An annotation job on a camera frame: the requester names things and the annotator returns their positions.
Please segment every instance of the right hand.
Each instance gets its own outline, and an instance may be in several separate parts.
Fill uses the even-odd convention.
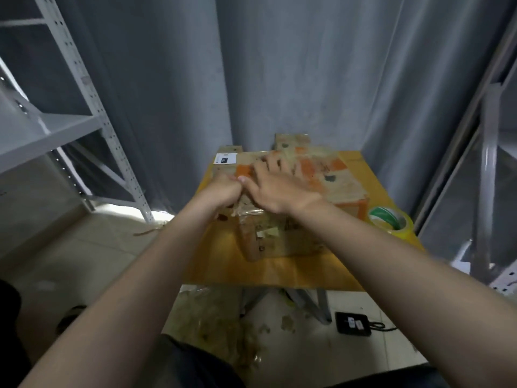
[[[274,154],[267,155],[265,161],[255,162],[253,167],[258,183],[246,176],[240,176],[239,181],[260,207],[274,214],[292,216],[297,210],[322,199],[303,181],[298,161],[294,174],[289,163],[284,158],[279,161]]]

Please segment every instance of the gray curtain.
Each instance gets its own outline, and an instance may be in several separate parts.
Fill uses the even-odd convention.
[[[411,212],[515,0],[57,0],[154,209],[222,144],[362,150]]]

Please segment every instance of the white paper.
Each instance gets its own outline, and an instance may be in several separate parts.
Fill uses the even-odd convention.
[[[235,164],[237,163],[237,153],[219,153],[216,155],[214,164]]]

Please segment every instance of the tape roll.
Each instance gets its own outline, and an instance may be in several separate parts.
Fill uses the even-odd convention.
[[[395,237],[406,240],[413,233],[413,221],[397,208],[373,207],[368,211],[370,223]]]

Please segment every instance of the wooden table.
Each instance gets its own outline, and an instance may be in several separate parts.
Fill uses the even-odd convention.
[[[395,207],[359,151],[340,151],[340,156],[370,195],[370,206]],[[210,182],[211,165],[198,191]],[[408,240],[423,249],[413,234]],[[250,263],[237,246],[234,227],[211,223],[184,276],[196,285],[273,286],[291,289],[363,291],[357,280],[330,252],[301,257],[262,259]]]

